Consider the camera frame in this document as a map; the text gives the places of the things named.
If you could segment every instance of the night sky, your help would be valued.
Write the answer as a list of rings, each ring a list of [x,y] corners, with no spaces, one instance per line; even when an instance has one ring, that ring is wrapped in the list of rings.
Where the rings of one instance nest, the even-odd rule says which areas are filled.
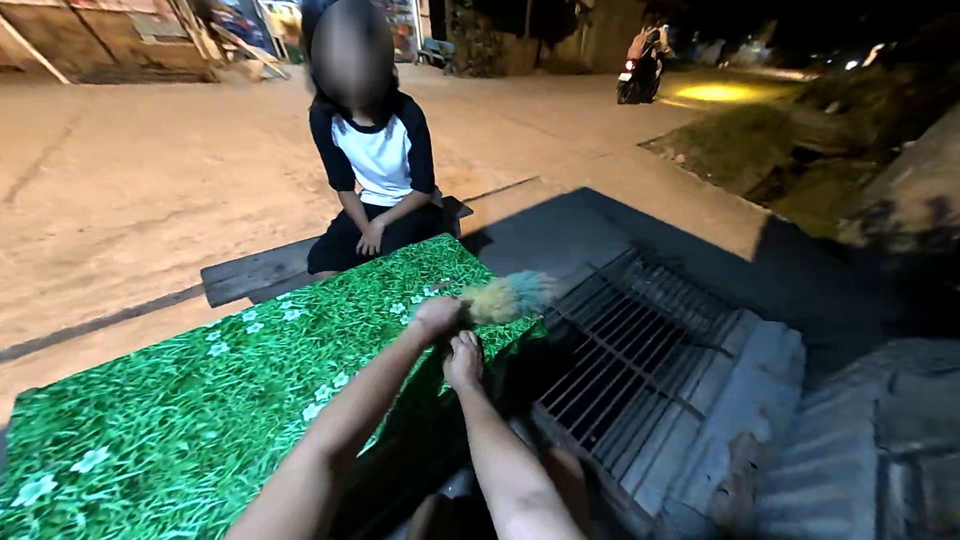
[[[949,11],[947,3],[933,0],[683,1],[686,9],[670,22],[699,30],[704,39],[743,39],[777,19],[773,44],[810,52],[904,39]]]

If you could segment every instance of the feather duster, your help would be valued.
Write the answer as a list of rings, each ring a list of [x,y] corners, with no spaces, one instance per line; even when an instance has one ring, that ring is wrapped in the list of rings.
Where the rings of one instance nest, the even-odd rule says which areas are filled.
[[[480,325],[504,324],[543,312],[554,300],[556,281],[546,274],[524,270],[486,285],[465,287],[462,300],[470,301],[470,319]]]

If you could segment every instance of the sandy ground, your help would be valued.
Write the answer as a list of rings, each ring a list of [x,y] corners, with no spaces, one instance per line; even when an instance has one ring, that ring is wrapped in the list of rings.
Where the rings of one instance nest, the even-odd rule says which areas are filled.
[[[187,288],[211,264],[321,233],[339,206],[295,75],[240,86],[0,80],[0,350]],[[401,88],[426,112],[444,193],[466,199],[538,177],[509,205],[473,204],[466,232],[589,186],[750,258],[765,210],[636,147],[701,110],[784,92],[731,77],[669,74],[660,102],[617,106],[609,75],[460,80],[400,67]],[[689,97],[717,85],[739,90]],[[23,389],[244,306],[213,310],[196,298],[0,364],[0,425]]]

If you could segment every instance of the table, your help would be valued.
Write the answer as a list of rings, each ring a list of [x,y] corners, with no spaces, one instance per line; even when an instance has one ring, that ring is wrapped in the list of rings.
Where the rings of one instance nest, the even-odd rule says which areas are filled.
[[[491,277],[445,234],[24,392],[0,537],[221,536],[320,408],[434,293],[425,287],[450,280],[439,294],[456,294]],[[490,359],[535,324],[476,331]],[[415,404],[392,414],[423,414],[443,392],[410,384],[402,397]]]

